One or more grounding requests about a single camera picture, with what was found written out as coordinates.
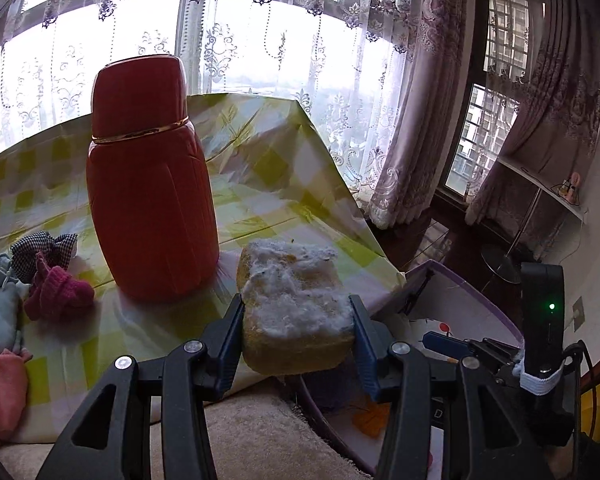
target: checkered tablecloth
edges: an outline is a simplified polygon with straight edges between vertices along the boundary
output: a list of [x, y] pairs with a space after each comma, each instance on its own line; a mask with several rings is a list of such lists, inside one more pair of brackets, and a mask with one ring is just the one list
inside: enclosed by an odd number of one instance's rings
[[[141, 306], [112, 279], [91, 222], [84, 167], [91, 117], [59, 124], [0, 155], [0, 252], [25, 234], [78, 235], [69, 271], [96, 290], [92, 316], [64, 324], [22, 314], [29, 394], [17, 442], [52, 442], [85, 393], [121, 354], [167, 354], [221, 317], [236, 292], [242, 247], [254, 238], [333, 246], [344, 285], [371, 311], [404, 284], [371, 234], [317, 132], [295, 101], [241, 94], [188, 99], [202, 140], [221, 255], [209, 288], [175, 304]], [[244, 363], [234, 390], [261, 379]]]

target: metal screw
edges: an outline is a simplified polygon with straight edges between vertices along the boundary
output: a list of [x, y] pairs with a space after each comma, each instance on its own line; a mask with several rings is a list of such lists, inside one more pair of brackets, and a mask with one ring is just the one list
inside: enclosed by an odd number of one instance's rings
[[195, 354], [196, 352], [200, 352], [202, 350], [202, 343], [197, 339], [193, 339], [192, 341], [187, 341], [184, 343], [184, 351], [189, 352], [190, 354]]
[[116, 359], [116, 368], [118, 370], [124, 370], [125, 368], [129, 368], [133, 364], [133, 359], [128, 355], [123, 355]]
[[469, 370], [477, 370], [480, 367], [480, 361], [475, 357], [467, 356], [462, 359], [462, 366]]
[[411, 351], [411, 348], [409, 345], [407, 345], [407, 343], [398, 341], [397, 343], [394, 343], [391, 345], [391, 351], [394, 354], [404, 355], [404, 354], [408, 354]]

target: sponge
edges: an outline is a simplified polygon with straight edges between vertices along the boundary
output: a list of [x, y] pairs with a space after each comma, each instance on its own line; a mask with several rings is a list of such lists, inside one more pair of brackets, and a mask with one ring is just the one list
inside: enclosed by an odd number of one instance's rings
[[340, 364], [353, 343], [353, 312], [330, 248], [255, 240], [242, 249], [236, 282], [244, 302], [242, 354], [263, 375]]

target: white foam on sponge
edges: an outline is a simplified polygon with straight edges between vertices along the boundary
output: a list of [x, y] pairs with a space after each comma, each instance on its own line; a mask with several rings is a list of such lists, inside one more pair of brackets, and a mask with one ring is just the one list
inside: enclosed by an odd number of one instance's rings
[[246, 250], [250, 277], [242, 296], [253, 300], [257, 325], [266, 335], [298, 338], [353, 330], [335, 250], [276, 240], [256, 240]]

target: thermos lid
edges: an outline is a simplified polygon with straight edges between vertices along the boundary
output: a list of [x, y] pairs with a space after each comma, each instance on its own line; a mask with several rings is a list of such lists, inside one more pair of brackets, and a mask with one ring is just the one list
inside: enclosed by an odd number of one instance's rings
[[93, 83], [91, 110], [96, 142], [152, 128], [171, 129], [187, 117], [182, 62], [158, 54], [108, 64]]

